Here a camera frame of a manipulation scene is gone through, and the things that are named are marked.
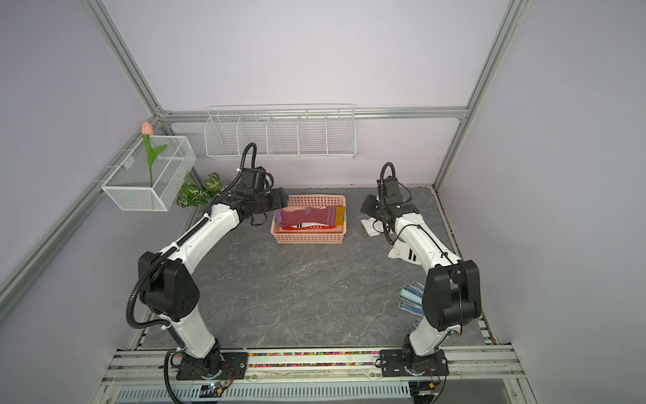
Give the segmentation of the purple striped sock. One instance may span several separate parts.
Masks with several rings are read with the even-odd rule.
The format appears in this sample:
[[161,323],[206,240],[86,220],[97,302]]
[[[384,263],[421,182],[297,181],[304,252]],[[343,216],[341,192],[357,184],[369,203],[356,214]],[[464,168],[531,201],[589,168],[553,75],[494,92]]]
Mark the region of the purple striped sock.
[[325,227],[338,227],[344,222],[344,206],[305,207],[297,210],[281,209],[274,213],[281,227],[298,227],[304,223],[316,223]]

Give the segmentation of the white sock navy stripes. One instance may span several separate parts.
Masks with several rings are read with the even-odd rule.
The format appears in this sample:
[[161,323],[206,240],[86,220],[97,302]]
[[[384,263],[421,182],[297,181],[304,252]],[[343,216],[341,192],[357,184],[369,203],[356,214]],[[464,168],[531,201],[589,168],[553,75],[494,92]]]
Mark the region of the white sock navy stripes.
[[401,259],[409,264],[420,265],[416,254],[405,242],[396,241],[388,253],[388,258]]

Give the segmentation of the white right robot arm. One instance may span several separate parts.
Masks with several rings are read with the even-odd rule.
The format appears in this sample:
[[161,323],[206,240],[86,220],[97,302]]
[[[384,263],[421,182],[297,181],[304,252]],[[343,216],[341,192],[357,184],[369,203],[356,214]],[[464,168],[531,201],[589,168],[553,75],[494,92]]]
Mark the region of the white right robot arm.
[[397,178],[382,176],[377,185],[378,193],[366,197],[361,212],[382,224],[391,246],[408,248],[426,274],[423,318],[405,338],[403,367],[412,375],[442,370],[442,344],[481,316],[479,268],[441,243],[420,210],[402,196]]

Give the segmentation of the red christmas sock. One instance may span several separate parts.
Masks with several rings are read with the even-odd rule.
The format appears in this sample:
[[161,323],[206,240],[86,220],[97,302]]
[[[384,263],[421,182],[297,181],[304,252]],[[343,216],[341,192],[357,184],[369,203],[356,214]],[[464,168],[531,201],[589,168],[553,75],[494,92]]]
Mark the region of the red christmas sock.
[[329,226],[307,226],[307,227],[279,227],[281,232],[301,232],[301,233],[335,233],[341,232],[341,227]]

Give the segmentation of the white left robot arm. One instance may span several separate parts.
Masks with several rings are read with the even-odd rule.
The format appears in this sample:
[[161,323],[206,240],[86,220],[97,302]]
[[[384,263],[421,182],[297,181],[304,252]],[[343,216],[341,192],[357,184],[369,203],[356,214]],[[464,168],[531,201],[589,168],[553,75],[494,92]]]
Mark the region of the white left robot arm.
[[215,197],[209,210],[178,240],[138,261],[139,279],[126,304],[131,328],[160,326],[169,331],[185,362],[203,378],[215,378],[225,366],[220,343],[200,310],[200,289],[193,272],[220,240],[254,215],[287,206],[289,197],[274,187],[265,168],[241,168],[234,184]]

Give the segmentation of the plain white sock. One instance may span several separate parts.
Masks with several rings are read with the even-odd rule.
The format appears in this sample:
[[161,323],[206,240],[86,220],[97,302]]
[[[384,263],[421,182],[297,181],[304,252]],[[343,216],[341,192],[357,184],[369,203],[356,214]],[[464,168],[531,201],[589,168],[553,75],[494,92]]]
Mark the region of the plain white sock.
[[384,233],[384,224],[376,219],[363,219],[361,224],[369,237],[378,237]]

